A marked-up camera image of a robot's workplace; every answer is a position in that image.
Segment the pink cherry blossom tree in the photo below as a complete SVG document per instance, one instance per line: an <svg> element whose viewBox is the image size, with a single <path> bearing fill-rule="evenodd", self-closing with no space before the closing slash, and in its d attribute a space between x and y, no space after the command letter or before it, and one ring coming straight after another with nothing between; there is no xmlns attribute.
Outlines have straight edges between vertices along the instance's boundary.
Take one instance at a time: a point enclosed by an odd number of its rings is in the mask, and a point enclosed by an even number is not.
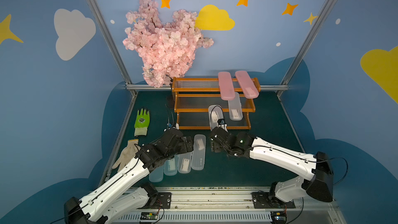
<svg viewBox="0 0 398 224"><path fill-rule="evenodd" d="M157 0L139 0L137 11L125 16L130 27L123 45L136 51L143 60L143 78L152 87L171 84L192 67L198 48L209 48L213 39L196 27L197 13L184 9L174 11L173 21L163 24Z"/></svg>

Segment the blue pencil case inner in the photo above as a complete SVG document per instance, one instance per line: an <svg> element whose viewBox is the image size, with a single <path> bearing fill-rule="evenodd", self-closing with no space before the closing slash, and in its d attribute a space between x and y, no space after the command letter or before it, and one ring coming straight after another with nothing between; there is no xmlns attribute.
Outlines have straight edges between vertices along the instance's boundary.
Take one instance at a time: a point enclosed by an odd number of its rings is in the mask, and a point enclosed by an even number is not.
<svg viewBox="0 0 398 224"><path fill-rule="evenodd" d="M174 156L171 159L166 160L164 164L164 174L166 176L174 176L178 172L178 157Z"/></svg>

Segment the right controller board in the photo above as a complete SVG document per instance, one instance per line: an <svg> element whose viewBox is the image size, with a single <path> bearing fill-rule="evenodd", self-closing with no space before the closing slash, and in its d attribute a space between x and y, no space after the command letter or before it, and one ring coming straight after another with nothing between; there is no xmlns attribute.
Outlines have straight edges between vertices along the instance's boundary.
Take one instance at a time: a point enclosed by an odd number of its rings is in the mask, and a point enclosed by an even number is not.
<svg viewBox="0 0 398 224"><path fill-rule="evenodd" d="M285 212L271 212L272 224L286 224L287 214Z"/></svg>

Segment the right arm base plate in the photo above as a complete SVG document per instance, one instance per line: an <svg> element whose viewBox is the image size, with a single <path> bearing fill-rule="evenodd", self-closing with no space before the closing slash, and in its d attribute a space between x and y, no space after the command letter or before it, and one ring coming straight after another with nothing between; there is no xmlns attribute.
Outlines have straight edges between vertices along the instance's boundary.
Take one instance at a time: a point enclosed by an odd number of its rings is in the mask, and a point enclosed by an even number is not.
<svg viewBox="0 0 398 224"><path fill-rule="evenodd" d="M271 200L268 197L268 192L264 191L257 191L257 192L252 192L252 202L254 205L254 208L256 209L267 209L267 208L275 208L275 209L290 209L290 208L295 208L295 204L293 201L290 202L282 202L279 199L275 198L274 200Z"/></svg>

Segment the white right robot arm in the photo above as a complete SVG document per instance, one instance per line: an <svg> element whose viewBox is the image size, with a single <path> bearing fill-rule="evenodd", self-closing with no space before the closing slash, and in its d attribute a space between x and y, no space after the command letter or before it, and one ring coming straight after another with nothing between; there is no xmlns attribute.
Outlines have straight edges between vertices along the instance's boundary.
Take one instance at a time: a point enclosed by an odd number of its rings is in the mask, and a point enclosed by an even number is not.
<svg viewBox="0 0 398 224"><path fill-rule="evenodd" d="M271 207L305 196L326 203L333 201L334 172L328 155L323 152L302 153L245 132L234 135L222 127L212 129L210 140L214 152L225 151L236 158L264 161L296 174L293 179L272 183L266 195L266 203Z"/></svg>

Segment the white cotton glove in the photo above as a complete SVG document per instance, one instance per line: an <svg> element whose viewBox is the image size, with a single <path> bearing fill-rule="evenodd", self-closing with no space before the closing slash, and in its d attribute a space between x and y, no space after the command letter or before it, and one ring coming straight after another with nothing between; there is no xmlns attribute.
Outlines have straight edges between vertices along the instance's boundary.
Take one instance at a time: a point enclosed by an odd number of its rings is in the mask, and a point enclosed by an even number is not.
<svg viewBox="0 0 398 224"><path fill-rule="evenodd" d="M128 140L127 146L122 150L119 158L113 164L113 170L118 169L117 172L119 172L125 168L125 166L135 157L135 154L139 151L140 146L138 143L138 139Z"/></svg>

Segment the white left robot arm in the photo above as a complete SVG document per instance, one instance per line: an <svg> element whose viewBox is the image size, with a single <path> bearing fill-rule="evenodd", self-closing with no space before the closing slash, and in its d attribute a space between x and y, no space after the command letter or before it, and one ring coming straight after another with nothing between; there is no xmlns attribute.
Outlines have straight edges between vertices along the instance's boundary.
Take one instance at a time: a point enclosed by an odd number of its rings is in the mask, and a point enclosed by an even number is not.
<svg viewBox="0 0 398 224"><path fill-rule="evenodd" d="M134 184L164 165L176 155L194 150L194 141L176 129L144 145L124 168L95 191L81 199L72 197L64 204L64 221L67 224L111 224L133 209L145 206L159 207L158 191L145 183L130 194Z"/></svg>

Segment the orange three-tier shelf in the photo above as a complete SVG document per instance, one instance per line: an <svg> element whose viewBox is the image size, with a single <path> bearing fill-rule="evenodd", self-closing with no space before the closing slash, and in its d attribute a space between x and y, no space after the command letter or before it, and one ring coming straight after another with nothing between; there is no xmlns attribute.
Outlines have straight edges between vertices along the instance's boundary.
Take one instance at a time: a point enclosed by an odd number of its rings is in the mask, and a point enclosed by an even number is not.
<svg viewBox="0 0 398 224"><path fill-rule="evenodd" d="M175 99L174 112L177 123L183 130L209 130L210 112L221 112L228 129L249 130L249 114L256 111L253 99L244 96L237 79L233 79L234 91L239 94L242 106L241 120L232 120L228 101L221 98L217 78L175 78L172 82L172 95Z"/></svg>

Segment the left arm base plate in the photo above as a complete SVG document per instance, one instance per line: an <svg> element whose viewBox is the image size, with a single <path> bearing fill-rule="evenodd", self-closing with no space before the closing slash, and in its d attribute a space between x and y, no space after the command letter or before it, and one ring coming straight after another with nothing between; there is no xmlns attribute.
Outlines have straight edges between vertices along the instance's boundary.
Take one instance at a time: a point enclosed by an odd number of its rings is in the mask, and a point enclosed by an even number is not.
<svg viewBox="0 0 398 224"><path fill-rule="evenodd" d="M154 196L151 196L148 202L142 207L142 209L170 209L172 201L171 192L159 192Z"/></svg>

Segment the left controller board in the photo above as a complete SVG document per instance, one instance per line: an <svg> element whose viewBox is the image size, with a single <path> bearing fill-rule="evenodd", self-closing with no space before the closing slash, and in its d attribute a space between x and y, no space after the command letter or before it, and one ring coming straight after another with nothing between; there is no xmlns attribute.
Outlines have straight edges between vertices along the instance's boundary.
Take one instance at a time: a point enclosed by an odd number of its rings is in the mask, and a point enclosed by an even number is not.
<svg viewBox="0 0 398 224"><path fill-rule="evenodd" d="M158 220L159 215L155 212L141 212L140 221L141 222L155 222Z"/></svg>

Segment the green work glove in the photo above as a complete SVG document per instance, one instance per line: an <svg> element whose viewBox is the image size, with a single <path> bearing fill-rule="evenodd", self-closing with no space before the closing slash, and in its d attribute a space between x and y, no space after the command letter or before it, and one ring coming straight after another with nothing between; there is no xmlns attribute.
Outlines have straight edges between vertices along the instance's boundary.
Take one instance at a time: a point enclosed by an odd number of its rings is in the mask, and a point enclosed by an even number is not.
<svg viewBox="0 0 398 224"><path fill-rule="evenodd" d="M136 120L134 123L134 136L146 136L148 127L150 125L150 113L146 108L141 108L137 111Z"/></svg>

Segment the pink pencil case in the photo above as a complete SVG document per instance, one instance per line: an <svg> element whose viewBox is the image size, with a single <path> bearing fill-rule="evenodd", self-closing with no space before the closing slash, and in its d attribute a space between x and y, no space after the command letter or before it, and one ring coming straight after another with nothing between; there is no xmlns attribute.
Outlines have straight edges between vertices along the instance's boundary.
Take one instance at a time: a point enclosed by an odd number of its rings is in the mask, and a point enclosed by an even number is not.
<svg viewBox="0 0 398 224"><path fill-rule="evenodd" d="M233 81L229 72L218 73L218 84L222 100L231 101L235 98Z"/></svg>
<svg viewBox="0 0 398 224"><path fill-rule="evenodd" d="M244 96L247 99L255 99L259 96L258 89L246 71L235 72L235 77L240 85L240 88L242 89Z"/></svg>

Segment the controller board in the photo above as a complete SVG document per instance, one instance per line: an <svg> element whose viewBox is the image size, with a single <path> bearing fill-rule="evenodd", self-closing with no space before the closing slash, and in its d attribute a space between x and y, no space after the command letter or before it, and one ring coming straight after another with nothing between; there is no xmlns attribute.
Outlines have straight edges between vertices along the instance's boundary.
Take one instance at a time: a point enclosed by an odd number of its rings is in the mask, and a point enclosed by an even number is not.
<svg viewBox="0 0 398 224"><path fill-rule="evenodd" d="M155 222L158 220L159 215L155 212L141 212L140 221L141 222Z"/></svg>
<svg viewBox="0 0 398 224"><path fill-rule="evenodd" d="M272 224L286 224L287 214L285 212L271 212Z"/></svg>

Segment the clear pencil case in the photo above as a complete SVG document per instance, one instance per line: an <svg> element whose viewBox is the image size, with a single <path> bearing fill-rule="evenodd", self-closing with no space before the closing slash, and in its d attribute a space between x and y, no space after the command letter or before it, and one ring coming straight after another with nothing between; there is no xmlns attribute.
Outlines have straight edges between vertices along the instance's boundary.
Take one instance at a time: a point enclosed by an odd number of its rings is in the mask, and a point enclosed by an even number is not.
<svg viewBox="0 0 398 224"><path fill-rule="evenodd" d="M228 100L229 116L233 121L240 121L243 119L243 111L241 107L240 96L238 92L235 92L235 97L232 100Z"/></svg>
<svg viewBox="0 0 398 224"><path fill-rule="evenodd" d="M205 166L206 136L197 134L194 137L191 168L201 171Z"/></svg>
<svg viewBox="0 0 398 224"><path fill-rule="evenodd" d="M192 152L178 155L178 172L180 174L188 174L191 171Z"/></svg>
<svg viewBox="0 0 398 224"><path fill-rule="evenodd" d="M213 130L215 127L220 127L217 124L217 120L224 118L222 107L220 105L209 106L208 116L209 116L209 126L210 126L211 130Z"/></svg>

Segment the blue pencil case outer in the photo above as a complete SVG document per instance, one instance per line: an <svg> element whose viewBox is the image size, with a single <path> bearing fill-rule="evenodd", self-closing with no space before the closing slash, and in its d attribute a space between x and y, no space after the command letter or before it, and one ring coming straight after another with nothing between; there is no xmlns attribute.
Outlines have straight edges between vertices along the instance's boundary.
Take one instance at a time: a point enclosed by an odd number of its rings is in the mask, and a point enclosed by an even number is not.
<svg viewBox="0 0 398 224"><path fill-rule="evenodd" d="M149 174L149 181L152 183L159 183L163 180L163 177L164 177L164 166L160 166Z"/></svg>

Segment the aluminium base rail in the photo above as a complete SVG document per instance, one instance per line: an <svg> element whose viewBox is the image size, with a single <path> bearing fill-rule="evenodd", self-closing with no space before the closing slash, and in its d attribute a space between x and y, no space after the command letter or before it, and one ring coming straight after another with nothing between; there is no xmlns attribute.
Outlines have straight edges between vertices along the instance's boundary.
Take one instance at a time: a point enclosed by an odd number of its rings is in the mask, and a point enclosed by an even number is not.
<svg viewBox="0 0 398 224"><path fill-rule="evenodd" d="M282 208L256 208L254 192L267 187L159 187L171 193L156 224L270 224L272 213L286 213L288 224L344 224L338 204L318 202L310 197L295 199Z"/></svg>

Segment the blue pencil case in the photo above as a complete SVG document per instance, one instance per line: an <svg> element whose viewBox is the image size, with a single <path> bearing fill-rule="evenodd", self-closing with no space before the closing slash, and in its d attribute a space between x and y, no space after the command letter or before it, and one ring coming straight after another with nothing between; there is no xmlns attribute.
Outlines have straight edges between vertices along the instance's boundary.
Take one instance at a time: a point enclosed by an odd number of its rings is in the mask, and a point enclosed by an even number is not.
<svg viewBox="0 0 398 224"><path fill-rule="evenodd" d="M164 177L164 166L160 166L149 174L149 181L152 183L159 183L163 180L163 177Z"/></svg>
<svg viewBox="0 0 398 224"><path fill-rule="evenodd" d="M164 174L166 176L174 176L178 172L178 157L174 156L171 159L166 160L164 164Z"/></svg>

